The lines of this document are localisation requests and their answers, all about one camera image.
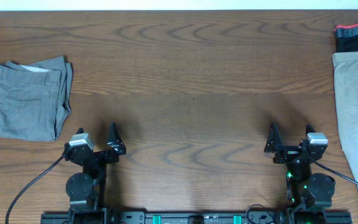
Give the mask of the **black garment with red waistband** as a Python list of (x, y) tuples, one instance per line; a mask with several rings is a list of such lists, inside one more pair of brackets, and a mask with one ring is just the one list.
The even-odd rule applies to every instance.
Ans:
[(358, 23), (338, 25), (334, 30), (337, 52), (358, 52)]

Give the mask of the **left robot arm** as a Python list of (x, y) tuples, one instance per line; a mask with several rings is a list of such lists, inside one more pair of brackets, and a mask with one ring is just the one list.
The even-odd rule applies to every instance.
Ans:
[(67, 180), (65, 187), (70, 198), (69, 223), (120, 222), (117, 212), (104, 205), (107, 165), (117, 163), (119, 156), (126, 154), (115, 122), (110, 125), (107, 145), (108, 150), (93, 151), (94, 142), (83, 128), (65, 144), (64, 160), (82, 167), (81, 172)]

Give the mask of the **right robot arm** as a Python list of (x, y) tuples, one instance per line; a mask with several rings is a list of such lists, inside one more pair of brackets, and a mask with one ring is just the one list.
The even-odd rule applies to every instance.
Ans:
[(327, 223), (324, 210), (332, 206), (335, 180), (312, 173), (311, 165), (322, 158), (328, 139), (306, 125), (306, 138), (297, 146), (284, 145), (275, 123), (270, 125), (265, 153), (273, 153), (273, 163), (287, 168), (287, 197), (293, 205), (275, 215), (275, 223)]

